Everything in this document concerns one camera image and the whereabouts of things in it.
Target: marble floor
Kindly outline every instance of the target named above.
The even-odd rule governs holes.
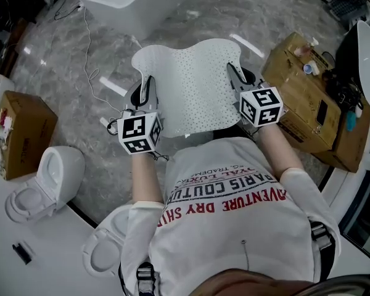
[[[83,71],[89,42],[84,13],[74,12],[55,21],[59,1],[44,10],[16,45],[20,55],[12,72],[18,91],[41,96],[59,116],[54,144],[79,148],[86,159],[86,172],[76,206],[96,222],[131,197],[131,162],[117,137],[100,125],[100,117],[116,117],[116,111],[92,97]],[[77,0],[67,0],[62,10],[71,10]],[[122,98],[105,88],[100,77],[129,89],[140,79],[131,58],[142,47],[162,44],[185,48],[209,38],[229,38],[235,33],[250,41],[265,54],[292,31],[308,39],[315,37],[320,46],[334,54],[344,29],[323,9],[320,0],[187,0],[154,33],[143,41],[117,33],[86,13],[92,45],[87,71],[100,69],[92,80],[95,95],[117,108]],[[248,49],[242,50],[243,63],[261,68],[261,59]],[[211,140],[211,133],[188,138],[162,139],[160,152],[173,155],[177,150]],[[308,154],[299,153],[306,170],[317,184],[327,166]],[[158,178],[163,182],[165,161],[157,162]]]

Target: backpack strap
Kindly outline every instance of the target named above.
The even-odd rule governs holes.
[[[123,279],[121,265],[118,269],[119,280],[121,281],[122,291],[125,296],[128,296],[125,286],[125,280]],[[155,273],[154,266],[149,262],[144,262],[141,264],[137,271],[137,285],[138,285],[138,295],[139,296],[155,296],[155,283],[157,273]]]
[[[335,240],[327,231],[326,226],[319,221],[310,221],[311,238],[318,245],[321,254],[321,278],[325,281],[329,276],[334,262]]]

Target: white bathtub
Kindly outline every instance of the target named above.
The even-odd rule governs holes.
[[[137,39],[148,37],[184,0],[80,0],[93,16]]]

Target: white t-shirt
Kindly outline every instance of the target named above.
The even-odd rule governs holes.
[[[321,262],[310,221],[334,236],[335,262],[340,254],[337,223],[308,174],[289,169],[277,182],[246,138],[179,151],[167,165],[165,203],[138,202],[129,212],[121,268],[132,293],[148,257],[162,296],[188,296],[231,268],[317,282]]]

